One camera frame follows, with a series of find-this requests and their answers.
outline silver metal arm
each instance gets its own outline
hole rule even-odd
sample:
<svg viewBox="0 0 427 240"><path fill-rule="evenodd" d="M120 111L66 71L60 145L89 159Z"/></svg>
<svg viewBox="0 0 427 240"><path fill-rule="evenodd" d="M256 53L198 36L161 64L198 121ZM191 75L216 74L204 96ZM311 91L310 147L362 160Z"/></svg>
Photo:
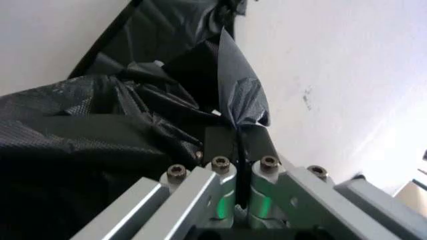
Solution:
<svg viewBox="0 0 427 240"><path fill-rule="evenodd" d="M168 198L169 190L142 177L72 240L130 239Z"/></svg>

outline hex socket screw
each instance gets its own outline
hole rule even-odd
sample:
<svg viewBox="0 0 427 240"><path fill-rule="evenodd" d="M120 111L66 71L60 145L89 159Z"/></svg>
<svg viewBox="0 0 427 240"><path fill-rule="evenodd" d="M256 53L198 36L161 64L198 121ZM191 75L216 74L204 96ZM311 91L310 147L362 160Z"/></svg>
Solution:
<svg viewBox="0 0 427 240"><path fill-rule="evenodd" d="M328 178L328 171L326 171L326 169L324 169L321 166L318 165L311 165L309 167L307 167L307 170L309 170L310 172L312 172L316 177L318 177L319 179L326 181L326 179Z"/></svg>
<svg viewBox="0 0 427 240"><path fill-rule="evenodd" d="M279 159L275 156L263 156L260 161L261 171L264 173L274 173L279 166Z"/></svg>
<svg viewBox="0 0 427 240"><path fill-rule="evenodd" d="M173 164L171 165L167 171L167 180L173 184L180 184L187 176L186 167L181 164Z"/></svg>
<svg viewBox="0 0 427 240"><path fill-rule="evenodd" d="M217 174L226 174L230 170L230 160L225 156L216 156L211 161L212 170Z"/></svg>

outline black plastic sheet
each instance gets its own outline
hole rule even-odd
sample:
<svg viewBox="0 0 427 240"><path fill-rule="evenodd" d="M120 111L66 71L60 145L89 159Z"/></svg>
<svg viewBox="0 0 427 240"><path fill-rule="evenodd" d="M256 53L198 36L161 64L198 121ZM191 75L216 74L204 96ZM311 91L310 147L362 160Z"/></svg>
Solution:
<svg viewBox="0 0 427 240"><path fill-rule="evenodd" d="M140 177L200 165L207 127L256 123L267 100L225 30L163 66L0 97L1 236L69 238Z"/></svg>

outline crumpled black plastic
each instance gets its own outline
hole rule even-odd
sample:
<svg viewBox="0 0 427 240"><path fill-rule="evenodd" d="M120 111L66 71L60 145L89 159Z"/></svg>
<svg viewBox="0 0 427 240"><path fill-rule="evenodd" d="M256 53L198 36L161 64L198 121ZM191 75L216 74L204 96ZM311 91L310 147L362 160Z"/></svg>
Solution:
<svg viewBox="0 0 427 240"><path fill-rule="evenodd" d="M256 123L267 100L225 30L163 66L2 96L0 234L70 238L140 177L199 165L206 127Z"/></svg>
<svg viewBox="0 0 427 240"><path fill-rule="evenodd" d="M70 77L115 74L131 62L169 62L223 27L232 32L234 17L245 10L246 0L132 0Z"/></svg>

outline gray metal bar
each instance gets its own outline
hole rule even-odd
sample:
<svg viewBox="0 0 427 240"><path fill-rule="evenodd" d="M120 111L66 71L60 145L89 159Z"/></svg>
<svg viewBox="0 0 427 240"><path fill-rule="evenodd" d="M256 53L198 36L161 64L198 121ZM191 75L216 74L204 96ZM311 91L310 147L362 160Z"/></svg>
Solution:
<svg viewBox="0 0 427 240"><path fill-rule="evenodd" d="M392 198L364 179L354 179L335 189L358 208L402 239L427 239L427 218Z"/></svg>
<svg viewBox="0 0 427 240"><path fill-rule="evenodd" d="M399 239L305 168L280 174L272 193L292 228L323 228L335 239Z"/></svg>
<svg viewBox="0 0 427 240"><path fill-rule="evenodd" d="M71 239L130 239L168 196L167 187L142 177Z"/></svg>
<svg viewBox="0 0 427 240"><path fill-rule="evenodd" d="M215 215L221 196L220 177L196 167L133 239L183 239L192 226Z"/></svg>

